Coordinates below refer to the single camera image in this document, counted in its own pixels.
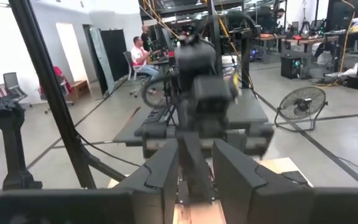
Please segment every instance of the white wall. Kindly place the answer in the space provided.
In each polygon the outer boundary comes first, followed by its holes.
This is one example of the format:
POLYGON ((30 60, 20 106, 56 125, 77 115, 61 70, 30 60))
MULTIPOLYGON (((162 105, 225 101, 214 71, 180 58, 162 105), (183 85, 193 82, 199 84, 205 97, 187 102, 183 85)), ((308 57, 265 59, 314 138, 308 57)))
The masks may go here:
POLYGON ((101 30, 122 29, 127 50, 133 48, 133 38, 142 34, 137 0, 93 0, 89 15, 93 26, 101 30))
MULTIPOLYGON (((319 3, 319 11, 323 11, 324 9, 322 7, 324 7, 323 2, 328 2, 328 0, 320 0, 319 3)), ((309 21, 311 23, 311 21, 314 20, 314 14, 316 12, 316 3, 317 0, 306 0, 306 20, 309 21)), ((280 7, 282 7, 283 9, 285 8, 285 3, 282 2, 280 3, 280 7)), ((299 27, 301 27, 302 25, 302 21, 303 21, 303 8, 304 8, 304 3, 303 0, 287 0, 287 19, 289 19, 289 21, 291 22, 299 22, 299 27)), ((322 18, 325 18, 327 14, 327 9, 325 9, 325 16, 322 18)))
POLYGON ((93 82, 97 80, 96 72, 91 59, 90 49, 88 47, 83 29, 83 24, 92 24, 88 11, 86 9, 81 9, 80 6, 76 9, 69 9, 64 4, 57 2, 49 3, 49 1, 46 0, 32 1, 32 7, 37 17, 37 21, 53 65, 60 67, 69 82, 73 81, 73 75, 71 74, 68 66, 56 28, 57 22, 72 24, 83 58, 88 81, 93 82))
POLYGON ((22 103, 38 103, 39 81, 29 53, 10 8, 0 7, 0 84, 3 73, 16 72, 17 79, 28 97, 22 103))

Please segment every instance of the doorway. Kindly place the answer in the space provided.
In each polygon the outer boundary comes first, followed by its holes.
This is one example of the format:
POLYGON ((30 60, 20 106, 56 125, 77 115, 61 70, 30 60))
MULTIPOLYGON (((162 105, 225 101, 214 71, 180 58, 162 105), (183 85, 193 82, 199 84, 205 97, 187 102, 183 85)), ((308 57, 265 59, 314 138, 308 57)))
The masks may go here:
POLYGON ((93 67, 96 72, 96 77, 98 78, 98 81, 99 81, 101 94, 103 95, 108 90, 108 87, 107 87, 106 78, 104 77, 102 65, 100 64, 100 61, 98 60, 98 55, 96 54, 96 49, 95 49, 93 41, 92 41, 92 36, 91 36, 91 32, 90 32, 90 29, 92 27, 91 27, 91 25, 88 25, 88 24, 83 24, 82 26, 84 28, 86 43, 88 44, 88 47, 89 47, 89 52, 91 54, 92 64, 93 64, 93 67))
POLYGON ((56 28, 74 81, 88 81, 73 24, 58 22, 56 28))

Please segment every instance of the black metal frame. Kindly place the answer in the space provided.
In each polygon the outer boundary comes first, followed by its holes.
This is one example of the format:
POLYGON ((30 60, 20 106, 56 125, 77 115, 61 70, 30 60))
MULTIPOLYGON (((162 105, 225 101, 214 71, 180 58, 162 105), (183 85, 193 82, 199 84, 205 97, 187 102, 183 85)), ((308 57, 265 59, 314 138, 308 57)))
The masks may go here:
MULTIPOLYGON (((324 107, 328 105, 328 102, 325 101, 324 104, 322 105, 322 107, 320 108, 320 110, 317 112, 316 116, 314 116, 313 119, 310 118, 310 128, 308 129, 302 129, 302 131, 313 131, 315 128, 316 128, 316 120, 317 120, 317 117, 320 115, 321 111, 324 109, 324 107)), ((289 128, 286 128, 280 124, 277 123, 277 118, 278 118, 278 115, 282 115, 281 114, 281 108, 277 108, 277 113, 276 113, 276 117, 274 117, 274 124, 276 125, 276 127, 278 128, 282 128, 282 129, 285 129, 287 131, 291 131, 291 132, 294 132, 294 133, 298 133, 300 131, 297 131, 297 130, 294 130, 294 129, 289 129, 289 128)))
POLYGON ((213 18, 213 22, 210 23, 209 25, 209 34, 210 34, 211 42, 215 46, 215 52, 216 52, 215 68, 217 73, 223 76, 222 49, 220 48, 221 36, 219 33, 218 15, 216 14, 213 0, 208 0, 207 8, 208 8, 208 15, 213 18))
POLYGON ((30 0, 9 0, 9 4, 11 5, 13 15, 16 18, 17 25, 29 51, 40 84, 44 87, 50 110, 56 121, 56 125, 62 136, 81 187, 87 189, 96 188, 90 166, 117 181, 125 179, 125 175, 110 168, 98 158, 92 156, 82 144, 65 100, 62 97, 59 83, 54 75, 52 61, 49 57, 30 0))

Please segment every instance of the gray floor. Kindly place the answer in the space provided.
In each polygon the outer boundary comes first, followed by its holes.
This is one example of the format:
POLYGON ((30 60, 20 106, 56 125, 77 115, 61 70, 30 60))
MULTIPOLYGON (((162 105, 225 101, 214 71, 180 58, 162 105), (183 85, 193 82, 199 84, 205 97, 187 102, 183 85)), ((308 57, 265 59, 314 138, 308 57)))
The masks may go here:
MULTIPOLYGON (((274 108, 290 91, 310 86, 305 80, 288 80, 280 76, 280 64, 261 65, 253 63, 251 75, 255 90, 270 105, 260 102, 270 122, 273 121, 274 108)), ((133 111, 143 106, 140 98, 129 96, 133 83, 125 82, 110 98, 102 103, 97 85, 93 84, 92 96, 70 106, 71 117, 77 130, 90 142, 110 141, 125 125, 133 111)), ((333 154, 358 164, 358 115, 338 119, 336 116, 358 114, 358 90, 338 86, 324 88, 329 106, 321 113, 323 121, 318 121, 316 130, 304 137, 276 129, 266 159, 290 157, 314 186, 358 187, 358 181, 330 159, 321 147, 333 154)), ((34 179, 41 180, 45 188, 80 187, 52 114, 45 115, 47 105, 35 106, 26 112, 22 136, 26 163, 34 179)), ((309 123, 299 123, 307 128, 309 123)), ((102 144, 101 149, 117 157, 141 164, 141 148, 125 147, 123 144, 102 144)), ((89 151, 109 166, 124 174, 131 174, 134 166, 124 164, 88 147, 89 151)), ((358 174, 358 168, 346 163, 358 174)), ((6 161, 2 134, 0 132, 0 189, 6 175, 6 161)), ((109 178, 92 170, 98 187, 106 187, 109 178)))

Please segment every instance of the desk fan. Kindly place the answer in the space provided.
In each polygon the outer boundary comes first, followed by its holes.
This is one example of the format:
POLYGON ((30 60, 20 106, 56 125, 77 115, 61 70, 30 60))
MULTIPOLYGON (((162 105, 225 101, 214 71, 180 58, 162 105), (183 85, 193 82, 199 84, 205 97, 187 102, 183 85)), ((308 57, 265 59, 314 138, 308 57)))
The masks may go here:
POLYGON ((316 119, 323 108, 328 105, 325 92, 316 87, 304 87, 289 93, 277 108, 277 114, 274 119, 276 127, 286 129, 292 132, 298 132, 281 126, 277 123, 277 117, 280 115, 286 121, 299 121, 305 118, 310 119, 310 128, 303 131, 312 131, 316 127, 316 119))

